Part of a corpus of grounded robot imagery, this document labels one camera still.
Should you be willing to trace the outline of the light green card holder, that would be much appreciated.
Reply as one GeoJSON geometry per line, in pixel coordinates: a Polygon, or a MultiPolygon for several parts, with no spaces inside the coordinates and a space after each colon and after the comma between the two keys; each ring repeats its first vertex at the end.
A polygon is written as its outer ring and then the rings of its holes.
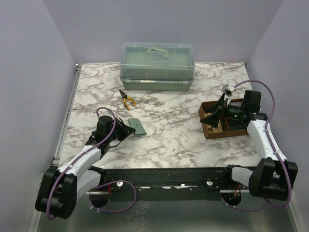
{"type": "Polygon", "coordinates": [[[130,124],[130,127],[135,129],[135,136],[144,136],[147,134],[138,118],[129,118],[128,122],[130,124]]]}

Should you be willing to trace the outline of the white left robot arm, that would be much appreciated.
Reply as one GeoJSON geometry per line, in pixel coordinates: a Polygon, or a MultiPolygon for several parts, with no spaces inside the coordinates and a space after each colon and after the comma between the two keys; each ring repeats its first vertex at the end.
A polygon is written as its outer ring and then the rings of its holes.
{"type": "Polygon", "coordinates": [[[35,209],[46,213],[48,220],[69,218],[77,200],[99,186],[101,176],[91,166],[108,152],[111,142],[121,142],[135,131],[121,119],[100,116],[81,152],[64,166],[51,167],[43,174],[35,209]]]}

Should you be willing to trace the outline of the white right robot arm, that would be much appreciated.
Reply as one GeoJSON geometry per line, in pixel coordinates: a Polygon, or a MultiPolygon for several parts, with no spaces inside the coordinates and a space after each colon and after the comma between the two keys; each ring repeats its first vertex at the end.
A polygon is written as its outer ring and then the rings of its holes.
{"type": "Polygon", "coordinates": [[[228,102],[225,94],[218,101],[203,102],[198,111],[207,139],[249,134],[259,163],[249,168],[231,165],[228,177],[246,187],[254,197],[286,201],[294,185],[298,167],[280,151],[271,133],[267,115],[260,111],[261,93],[246,90],[243,99],[228,102]]]}

